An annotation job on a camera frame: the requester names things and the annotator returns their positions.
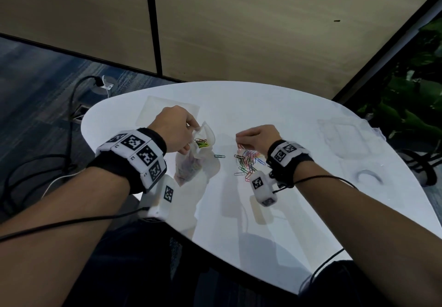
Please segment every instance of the white table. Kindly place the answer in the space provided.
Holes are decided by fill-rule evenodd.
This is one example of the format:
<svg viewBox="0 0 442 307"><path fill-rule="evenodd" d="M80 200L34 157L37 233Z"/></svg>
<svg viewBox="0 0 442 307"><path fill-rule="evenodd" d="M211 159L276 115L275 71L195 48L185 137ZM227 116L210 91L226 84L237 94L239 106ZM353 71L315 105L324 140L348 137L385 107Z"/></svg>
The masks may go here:
<svg viewBox="0 0 442 307"><path fill-rule="evenodd" d="M256 202L250 184L243 176L233 175L237 172L235 133L274 124L283 138L299 142L318 164L345 177L341 159L324 142L318 120L357 116L330 100L283 87L235 81L180 83L97 103L81 124L91 149L120 130L136 128L148 96L199 105L197 120L200 124L207 121L216 135L214 153L226 156L214 159L181 187L167 223L238 269L298 293L301 283L341 246L296 189L279 192L277 204L269 208ZM442 237L439 221L417 180L387 143L381 145L383 153L375 160L388 171L390 191L400 200L395 209ZM175 155L165 156L171 176ZM350 257L343 252L336 259Z"/></svg>

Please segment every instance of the forearm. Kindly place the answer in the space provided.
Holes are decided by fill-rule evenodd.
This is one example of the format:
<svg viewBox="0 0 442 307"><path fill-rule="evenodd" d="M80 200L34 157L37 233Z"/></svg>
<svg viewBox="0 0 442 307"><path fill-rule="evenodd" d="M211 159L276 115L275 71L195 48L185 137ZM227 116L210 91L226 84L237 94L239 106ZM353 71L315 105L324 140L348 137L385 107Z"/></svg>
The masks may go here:
<svg viewBox="0 0 442 307"><path fill-rule="evenodd" d="M329 174L302 162L294 180ZM442 240L397 211L329 178L297 185L372 282L404 306L442 304Z"/></svg>
<svg viewBox="0 0 442 307"><path fill-rule="evenodd" d="M129 194L125 178L88 168L0 226L0 235L48 223L115 214ZM110 220L85 222L0 245L3 306L60 306Z"/></svg>

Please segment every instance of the pile of paper clips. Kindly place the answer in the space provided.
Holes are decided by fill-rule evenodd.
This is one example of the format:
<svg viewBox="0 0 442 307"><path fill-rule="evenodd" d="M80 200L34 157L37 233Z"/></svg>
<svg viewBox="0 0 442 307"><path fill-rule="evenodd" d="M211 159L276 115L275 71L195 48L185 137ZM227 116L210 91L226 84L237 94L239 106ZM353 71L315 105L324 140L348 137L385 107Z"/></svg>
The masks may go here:
<svg viewBox="0 0 442 307"><path fill-rule="evenodd" d="M195 142L198 145L199 148L202 147L208 147L209 144L207 142L207 139L201 139L201 138L195 138Z"/></svg>
<svg viewBox="0 0 442 307"><path fill-rule="evenodd" d="M239 161L240 166L238 167L238 169L241 172L236 172L234 175L245 176L245 180L247 182L250 182L249 177L254 171L257 171L257 169L253 167L253 165L256 162L263 165L266 164L264 161L262 161L262 159L259 158L261 156L262 156L261 153L253 150L245 150L242 153L242 156L235 154L234 157Z"/></svg>

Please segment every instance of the beige wall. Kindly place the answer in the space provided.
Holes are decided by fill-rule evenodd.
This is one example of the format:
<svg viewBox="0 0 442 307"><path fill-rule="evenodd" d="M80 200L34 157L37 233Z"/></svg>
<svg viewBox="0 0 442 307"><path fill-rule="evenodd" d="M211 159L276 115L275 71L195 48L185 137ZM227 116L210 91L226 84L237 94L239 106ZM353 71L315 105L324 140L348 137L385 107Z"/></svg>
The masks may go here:
<svg viewBox="0 0 442 307"><path fill-rule="evenodd" d="M147 0L0 0L0 32L156 72Z"/></svg>
<svg viewBox="0 0 442 307"><path fill-rule="evenodd" d="M330 99L425 1L156 0L163 74Z"/></svg>

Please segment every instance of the person's left hand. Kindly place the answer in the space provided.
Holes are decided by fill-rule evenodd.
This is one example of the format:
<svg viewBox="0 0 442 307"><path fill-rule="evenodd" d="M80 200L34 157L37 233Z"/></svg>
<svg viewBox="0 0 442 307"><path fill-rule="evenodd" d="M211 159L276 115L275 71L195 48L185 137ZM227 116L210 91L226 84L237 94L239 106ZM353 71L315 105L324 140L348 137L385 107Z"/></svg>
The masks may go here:
<svg viewBox="0 0 442 307"><path fill-rule="evenodd" d="M193 140L192 131L199 128L199 124L186 109L174 106L165 107L147 128L163 137L167 152L187 154Z"/></svg>

